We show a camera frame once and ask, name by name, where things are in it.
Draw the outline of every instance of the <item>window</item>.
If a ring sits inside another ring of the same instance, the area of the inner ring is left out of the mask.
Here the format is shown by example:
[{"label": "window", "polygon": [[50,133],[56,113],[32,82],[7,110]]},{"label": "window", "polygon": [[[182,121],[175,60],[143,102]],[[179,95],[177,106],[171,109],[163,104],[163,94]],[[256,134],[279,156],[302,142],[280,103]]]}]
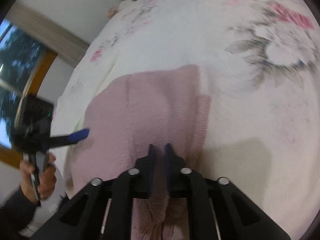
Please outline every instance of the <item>window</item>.
[{"label": "window", "polygon": [[0,25],[0,144],[11,148],[10,134],[47,48],[4,20]]}]

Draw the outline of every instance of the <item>white flower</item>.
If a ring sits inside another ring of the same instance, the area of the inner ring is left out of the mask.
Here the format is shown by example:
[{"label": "white flower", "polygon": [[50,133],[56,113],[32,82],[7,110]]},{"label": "white flower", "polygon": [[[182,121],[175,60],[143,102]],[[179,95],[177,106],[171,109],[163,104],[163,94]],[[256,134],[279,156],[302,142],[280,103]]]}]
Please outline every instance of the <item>white flower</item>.
[{"label": "white flower", "polygon": [[304,29],[292,23],[276,22],[269,26],[255,25],[255,35],[270,42],[266,48],[268,61],[275,65],[292,66],[315,62],[314,42]]}]

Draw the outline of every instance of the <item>white bedsheet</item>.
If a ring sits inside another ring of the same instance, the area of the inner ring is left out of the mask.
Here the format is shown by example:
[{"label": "white bedsheet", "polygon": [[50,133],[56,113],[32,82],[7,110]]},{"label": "white bedsheet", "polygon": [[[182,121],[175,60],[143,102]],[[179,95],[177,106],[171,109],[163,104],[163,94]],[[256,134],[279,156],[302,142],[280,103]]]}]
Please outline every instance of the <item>white bedsheet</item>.
[{"label": "white bedsheet", "polygon": [[[75,69],[52,134],[82,128],[117,77],[197,64],[212,97],[199,170],[229,177],[299,239],[320,208],[319,37],[303,0],[126,1]],[[68,181],[71,148],[53,152]]]}]

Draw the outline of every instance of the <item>metal rivet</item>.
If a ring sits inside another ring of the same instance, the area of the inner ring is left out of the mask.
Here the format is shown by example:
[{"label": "metal rivet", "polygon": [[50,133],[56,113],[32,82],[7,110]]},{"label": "metal rivet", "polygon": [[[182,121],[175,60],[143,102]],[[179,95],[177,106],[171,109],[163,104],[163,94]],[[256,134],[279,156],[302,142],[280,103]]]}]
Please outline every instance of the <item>metal rivet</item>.
[{"label": "metal rivet", "polygon": [[218,179],[218,182],[221,184],[221,185],[227,185],[229,184],[230,180],[226,177],[221,177]]},{"label": "metal rivet", "polygon": [[99,186],[102,183],[102,179],[94,178],[94,179],[91,180],[90,183],[91,183],[91,185]]},{"label": "metal rivet", "polygon": [[132,169],[128,170],[128,173],[130,175],[137,175],[137,174],[139,174],[139,172],[140,171],[138,169],[136,169],[136,168],[132,168]]},{"label": "metal rivet", "polygon": [[192,169],[190,169],[190,168],[182,168],[182,169],[180,170],[180,172],[181,172],[182,174],[190,174],[190,173],[192,172]]}]

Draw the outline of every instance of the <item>tree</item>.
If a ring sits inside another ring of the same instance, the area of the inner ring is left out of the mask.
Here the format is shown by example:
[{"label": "tree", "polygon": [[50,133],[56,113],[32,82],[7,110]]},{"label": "tree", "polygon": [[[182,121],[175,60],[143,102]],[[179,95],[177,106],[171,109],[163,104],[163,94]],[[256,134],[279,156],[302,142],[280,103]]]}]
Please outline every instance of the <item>tree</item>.
[{"label": "tree", "polygon": [[[42,44],[16,28],[0,48],[0,67],[3,66],[0,79],[22,93],[45,51]],[[6,122],[7,134],[10,137],[20,97],[4,89],[0,89],[0,97],[0,119]]]}]

